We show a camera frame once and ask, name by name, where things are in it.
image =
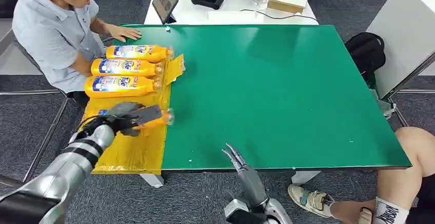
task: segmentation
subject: plastic bottle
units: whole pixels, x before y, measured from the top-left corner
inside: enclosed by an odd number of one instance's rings
[[[169,48],[156,45],[109,46],[106,50],[106,58],[139,59],[150,63],[158,63],[171,55]]]
[[[152,64],[137,59],[97,58],[92,62],[92,75],[96,76],[155,76],[163,73],[163,63]]]
[[[160,78],[143,76],[91,76],[85,81],[85,92],[91,98],[143,96],[161,88]]]
[[[143,125],[140,125],[139,128],[141,129],[153,129],[158,126],[164,126],[164,125],[172,125],[174,124],[174,111],[169,108],[167,111],[162,110],[162,117],[151,120]]]

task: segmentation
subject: table leg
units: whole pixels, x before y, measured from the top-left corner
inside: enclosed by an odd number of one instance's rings
[[[150,186],[159,188],[163,186],[163,178],[158,174],[139,174]]]
[[[314,176],[318,175],[321,171],[297,171],[291,178],[293,184],[305,184],[309,182]]]

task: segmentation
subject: robot finger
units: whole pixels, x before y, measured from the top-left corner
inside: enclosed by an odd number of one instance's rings
[[[234,165],[234,168],[236,169],[237,172],[239,172],[242,168],[242,165],[240,164],[240,162],[237,160],[236,157],[234,157],[234,155],[232,155],[232,153],[230,153],[229,151],[226,151],[224,149],[222,149],[222,152],[224,152],[225,154],[227,154],[227,156],[230,158],[230,161],[232,162],[232,164]]]
[[[225,143],[225,145],[230,148],[231,153],[234,155],[234,157],[237,159],[237,161],[239,161],[241,166],[246,165],[245,160],[243,159],[243,157],[240,155],[240,153],[235,150],[231,145],[229,145],[228,143]]]

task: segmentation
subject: cable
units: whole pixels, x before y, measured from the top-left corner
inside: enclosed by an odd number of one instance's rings
[[[78,131],[78,129],[87,121],[89,121],[90,119],[93,118],[114,118],[114,119],[120,119],[120,120],[134,120],[134,119],[139,119],[141,118],[140,116],[133,116],[133,117],[119,117],[116,115],[93,115],[93,116],[89,116],[88,118],[84,119],[75,129],[75,132]]]
[[[257,11],[257,10],[243,9],[243,10],[240,10],[240,11],[253,11],[253,12],[256,12],[256,13],[263,14],[263,15],[267,16],[268,18],[272,18],[272,19],[287,19],[287,18],[290,18],[290,17],[297,16],[297,17],[303,17],[303,18],[313,19],[314,21],[319,23],[319,21],[316,18],[311,17],[311,16],[305,16],[305,15],[289,15],[289,16],[286,16],[286,17],[273,17],[273,16],[267,15],[266,13],[263,13],[263,12]]]
[[[111,40],[111,39],[114,39],[113,37],[108,37],[107,39],[104,39],[104,40],[102,40],[101,42],[106,42],[106,41],[109,41],[109,40]]]

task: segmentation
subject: floor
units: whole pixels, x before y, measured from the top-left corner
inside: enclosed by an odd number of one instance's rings
[[[143,23],[150,0],[96,0],[99,16],[111,23]],[[386,0],[310,0],[321,24],[335,25],[343,40],[364,31]],[[412,86],[434,88],[433,77],[419,77]],[[50,88],[41,76],[0,75],[0,90]],[[22,178],[38,143],[60,106],[61,95],[0,97],[0,169],[2,174]],[[396,95],[410,125],[435,133],[435,98],[430,95]],[[37,168],[40,173],[59,153],[77,126],[82,111],[67,106],[60,125]],[[397,117],[391,126],[400,127]],[[295,224],[339,223],[322,219],[298,208],[287,196],[291,172],[260,173],[268,194],[282,203]],[[79,188],[67,211],[66,223],[225,223],[226,190],[240,191],[234,173],[165,175],[165,186],[154,189],[138,175],[91,175]],[[337,200],[367,200],[375,195],[372,171],[327,171],[306,184],[326,191]],[[0,186],[0,195],[12,188]]]

